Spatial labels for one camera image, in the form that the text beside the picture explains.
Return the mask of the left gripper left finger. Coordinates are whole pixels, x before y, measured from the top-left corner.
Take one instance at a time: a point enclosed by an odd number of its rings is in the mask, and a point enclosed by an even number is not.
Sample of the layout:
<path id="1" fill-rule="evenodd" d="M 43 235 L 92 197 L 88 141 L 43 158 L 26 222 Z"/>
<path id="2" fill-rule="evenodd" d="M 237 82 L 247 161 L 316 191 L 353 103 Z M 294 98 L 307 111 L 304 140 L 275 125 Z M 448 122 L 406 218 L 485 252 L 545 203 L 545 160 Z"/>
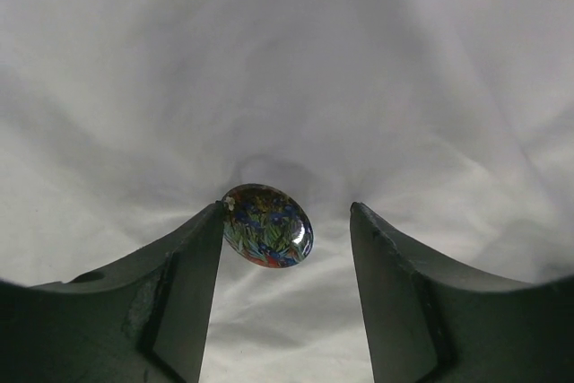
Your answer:
<path id="1" fill-rule="evenodd" d="M 196 382 L 222 251 L 221 203 L 68 283 L 1 284 L 4 382 Z"/>

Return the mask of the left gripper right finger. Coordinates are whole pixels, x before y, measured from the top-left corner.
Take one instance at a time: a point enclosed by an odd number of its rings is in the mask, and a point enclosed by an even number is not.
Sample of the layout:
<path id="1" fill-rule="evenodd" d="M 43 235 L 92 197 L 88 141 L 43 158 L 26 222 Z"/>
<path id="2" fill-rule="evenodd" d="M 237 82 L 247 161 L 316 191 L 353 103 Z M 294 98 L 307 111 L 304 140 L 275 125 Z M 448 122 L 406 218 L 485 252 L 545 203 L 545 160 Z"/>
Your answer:
<path id="1" fill-rule="evenodd" d="M 350 231 L 376 382 L 572 381 L 571 277 L 522 283 L 486 273 L 362 203 L 352 205 Z"/>

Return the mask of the white t-shirt garment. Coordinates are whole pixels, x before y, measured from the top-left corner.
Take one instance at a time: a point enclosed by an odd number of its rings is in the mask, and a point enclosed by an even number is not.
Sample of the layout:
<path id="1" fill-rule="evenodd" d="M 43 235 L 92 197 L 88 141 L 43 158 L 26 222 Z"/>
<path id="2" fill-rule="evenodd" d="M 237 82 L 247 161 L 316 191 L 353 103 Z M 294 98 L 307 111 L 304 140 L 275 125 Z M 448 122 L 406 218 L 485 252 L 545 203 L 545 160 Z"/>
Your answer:
<path id="1" fill-rule="evenodd" d="M 369 382 L 353 202 L 483 271 L 573 271 L 573 0 L 1 0 L 1 275 L 70 281 L 228 189 L 316 241 L 230 249 L 204 382 Z"/>

